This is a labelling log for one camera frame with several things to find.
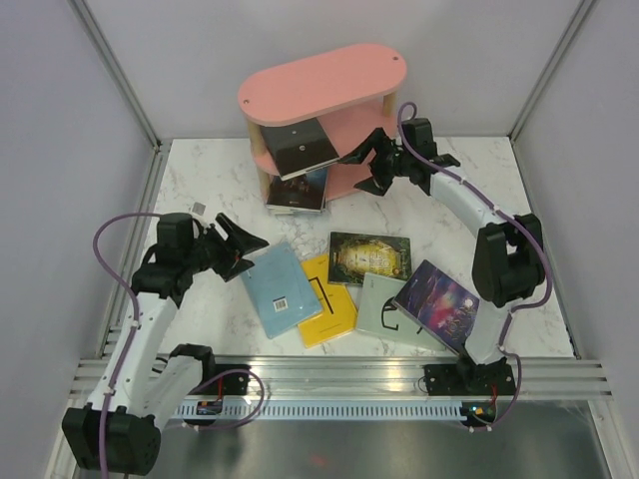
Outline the light blue booklet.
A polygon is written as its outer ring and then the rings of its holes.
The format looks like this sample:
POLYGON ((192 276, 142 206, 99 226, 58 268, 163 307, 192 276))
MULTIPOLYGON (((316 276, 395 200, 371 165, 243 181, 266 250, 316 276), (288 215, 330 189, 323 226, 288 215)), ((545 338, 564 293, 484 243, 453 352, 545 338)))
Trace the light blue booklet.
POLYGON ((273 339, 322 313, 323 308, 288 242, 270 246, 241 274, 267 338, 273 339))

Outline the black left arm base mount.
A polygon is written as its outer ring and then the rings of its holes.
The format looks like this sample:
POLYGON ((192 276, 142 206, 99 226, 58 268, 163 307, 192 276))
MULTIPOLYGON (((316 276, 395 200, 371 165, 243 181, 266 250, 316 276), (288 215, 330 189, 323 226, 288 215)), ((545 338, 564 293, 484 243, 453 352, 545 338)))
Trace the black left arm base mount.
POLYGON ((218 364, 207 372, 191 395, 224 398, 227 395, 245 395, 250 381, 250 367, 246 364, 218 364))

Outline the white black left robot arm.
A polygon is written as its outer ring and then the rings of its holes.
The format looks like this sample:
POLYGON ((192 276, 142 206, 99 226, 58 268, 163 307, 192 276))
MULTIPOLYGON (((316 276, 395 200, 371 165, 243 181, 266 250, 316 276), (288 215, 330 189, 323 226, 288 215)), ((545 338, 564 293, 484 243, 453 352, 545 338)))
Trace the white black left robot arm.
POLYGON ((257 378, 244 365, 217 365, 210 347, 191 343, 177 345, 159 375, 151 375, 165 333, 196 275, 210 270, 230 281, 253 267, 248 254, 268 246, 223 213, 212 224, 190 213, 155 218, 156 240, 131 279, 101 264, 131 303, 86 404, 68 408, 62 420, 78 466, 104 478, 148 474, 159 456, 162 432, 187 396, 222 392, 228 375, 257 378))

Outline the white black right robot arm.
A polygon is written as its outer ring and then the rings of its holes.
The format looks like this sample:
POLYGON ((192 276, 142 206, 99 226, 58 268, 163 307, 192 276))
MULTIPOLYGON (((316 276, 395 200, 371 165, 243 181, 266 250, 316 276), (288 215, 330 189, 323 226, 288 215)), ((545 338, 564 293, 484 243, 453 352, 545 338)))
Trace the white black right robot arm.
POLYGON ((551 293, 542 227, 534 214, 509 215, 467 177, 460 162, 442 154, 425 118, 404 120, 400 138, 374 129, 340 158, 345 165, 366 164, 369 175, 355 188, 382 197, 394 179, 407 178, 445 205, 475 238, 471 278, 479 295, 478 313, 463 349, 469 358, 455 369, 457 384, 470 393, 492 380, 488 364, 505 355, 505 337, 514 312, 545 304, 551 293))

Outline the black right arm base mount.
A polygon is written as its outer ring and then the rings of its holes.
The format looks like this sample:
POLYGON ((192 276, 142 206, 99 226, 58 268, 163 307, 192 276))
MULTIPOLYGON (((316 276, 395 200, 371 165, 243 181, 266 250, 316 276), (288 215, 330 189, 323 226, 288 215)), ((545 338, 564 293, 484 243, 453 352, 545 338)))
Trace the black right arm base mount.
POLYGON ((433 397, 491 397, 513 395, 516 379, 510 365, 490 366, 470 377, 463 377, 452 363, 423 367, 427 394, 433 397))

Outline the dark Wuthering Heights book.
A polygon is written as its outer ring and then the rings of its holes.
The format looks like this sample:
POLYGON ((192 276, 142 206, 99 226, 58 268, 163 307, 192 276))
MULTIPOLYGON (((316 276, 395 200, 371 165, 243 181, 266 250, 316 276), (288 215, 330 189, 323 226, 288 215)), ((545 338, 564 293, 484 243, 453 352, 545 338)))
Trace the dark Wuthering Heights book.
POLYGON ((315 170, 289 180, 273 177, 266 205, 285 212, 319 213, 325 204, 327 177, 328 169, 315 170))

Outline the black hardcover book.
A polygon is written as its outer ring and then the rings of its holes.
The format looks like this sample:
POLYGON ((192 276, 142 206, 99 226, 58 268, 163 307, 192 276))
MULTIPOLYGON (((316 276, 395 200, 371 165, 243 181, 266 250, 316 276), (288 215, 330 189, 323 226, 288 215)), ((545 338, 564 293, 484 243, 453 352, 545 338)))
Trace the black hardcover book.
POLYGON ((282 180, 326 168, 339 154, 317 118, 282 127, 261 126, 262 137, 282 180))

